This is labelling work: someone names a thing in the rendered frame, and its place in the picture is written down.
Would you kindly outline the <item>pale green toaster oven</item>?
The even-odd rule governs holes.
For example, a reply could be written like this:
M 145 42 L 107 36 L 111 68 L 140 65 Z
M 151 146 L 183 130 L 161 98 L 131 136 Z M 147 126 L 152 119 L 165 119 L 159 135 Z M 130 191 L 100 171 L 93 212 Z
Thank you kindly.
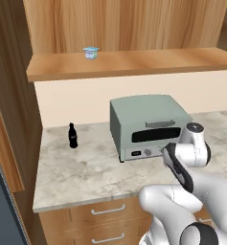
M 110 132 L 119 160 L 161 156 L 177 143 L 193 118 L 169 95 L 139 95 L 110 101 Z

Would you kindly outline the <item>dark grey fridge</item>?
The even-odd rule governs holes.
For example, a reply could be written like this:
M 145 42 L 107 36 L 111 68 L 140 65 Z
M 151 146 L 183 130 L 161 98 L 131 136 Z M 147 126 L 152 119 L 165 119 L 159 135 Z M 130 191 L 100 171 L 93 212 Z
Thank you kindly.
M 26 245 L 0 172 L 0 245 Z

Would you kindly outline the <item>wooden tall cabinet panel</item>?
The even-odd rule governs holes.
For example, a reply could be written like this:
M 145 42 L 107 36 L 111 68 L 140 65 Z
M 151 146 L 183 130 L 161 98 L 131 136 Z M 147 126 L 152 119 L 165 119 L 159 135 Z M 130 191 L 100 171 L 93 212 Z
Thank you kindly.
M 42 123 L 32 55 L 24 0 L 0 0 L 0 172 L 26 245 L 47 245 L 33 211 Z

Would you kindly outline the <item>pale blue yogurt cup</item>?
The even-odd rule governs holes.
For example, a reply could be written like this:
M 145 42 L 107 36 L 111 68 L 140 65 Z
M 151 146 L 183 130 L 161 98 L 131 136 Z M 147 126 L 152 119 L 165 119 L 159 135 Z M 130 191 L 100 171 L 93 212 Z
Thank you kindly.
M 92 46 L 84 48 L 83 51 L 84 51 L 85 58 L 90 59 L 90 60 L 97 58 L 98 57 L 98 50 L 99 50 L 99 48 L 92 47 Z

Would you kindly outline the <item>wooden shelf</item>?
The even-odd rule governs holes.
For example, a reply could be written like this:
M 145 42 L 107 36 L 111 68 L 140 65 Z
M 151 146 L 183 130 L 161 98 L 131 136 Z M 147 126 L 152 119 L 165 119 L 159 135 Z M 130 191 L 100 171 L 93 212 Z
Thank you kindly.
M 227 52 L 218 48 L 33 55 L 29 82 L 110 78 L 227 70 Z

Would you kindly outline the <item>black soda bottle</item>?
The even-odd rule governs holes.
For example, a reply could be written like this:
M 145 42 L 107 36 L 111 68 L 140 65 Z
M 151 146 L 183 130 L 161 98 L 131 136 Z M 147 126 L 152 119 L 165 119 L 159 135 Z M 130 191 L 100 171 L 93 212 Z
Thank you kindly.
M 68 137 L 69 137 L 70 147 L 76 148 L 78 146 L 78 135 L 74 127 L 74 124 L 72 122 L 69 124 Z

